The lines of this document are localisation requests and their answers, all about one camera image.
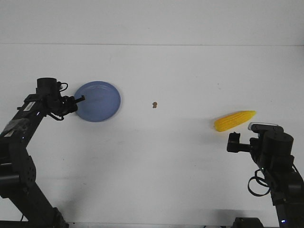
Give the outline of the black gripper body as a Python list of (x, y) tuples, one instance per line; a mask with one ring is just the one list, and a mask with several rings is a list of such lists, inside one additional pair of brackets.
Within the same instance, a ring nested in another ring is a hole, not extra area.
[(78, 110), (73, 96), (61, 96), (58, 99), (48, 100), (49, 111), (57, 116), (65, 116)]
[(238, 152), (257, 152), (261, 149), (261, 145), (257, 138), (250, 138), (249, 144), (240, 143), (236, 139), (228, 139), (227, 151), (238, 153)]

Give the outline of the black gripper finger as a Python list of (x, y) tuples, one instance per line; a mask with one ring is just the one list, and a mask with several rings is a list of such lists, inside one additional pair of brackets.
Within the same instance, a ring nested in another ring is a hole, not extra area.
[(240, 140), (240, 133), (230, 133), (228, 137), (228, 143), (239, 143)]
[(81, 97), (78, 98), (78, 99), (75, 99), (75, 98), (74, 98), (73, 102), (74, 102), (74, 103), (79, 103), (79, 102), (82, 102), (82, 101), (84, 101), (84, 100), (85, 100), (85, 96), (84, 96), (84, 95), (81, 95)]

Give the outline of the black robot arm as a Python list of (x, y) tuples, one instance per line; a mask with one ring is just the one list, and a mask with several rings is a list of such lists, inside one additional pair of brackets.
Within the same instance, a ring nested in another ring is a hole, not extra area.
[(230, 133), (228, 152), (249, 152), (269, 188), (281, 228), (304, 226), (304, 180), (291, 155), (293, 137), (284, 132), (266, 131), (249, 144), (239, 142), (240, 134)]
[(17, 113), (0, 134), (0, 196), (9, 199), (26, 221), (0, 222), (2, 228), (67, 228), (58, 208), (52, 207), (36, 184), (36, 167), (27, 152), (27, 145), (42, 119), (57, 121), (78, 110), (76, 99), (62, 96), (63, 83), (55, 78), (39, 78), (34, 94), (24, 99)]

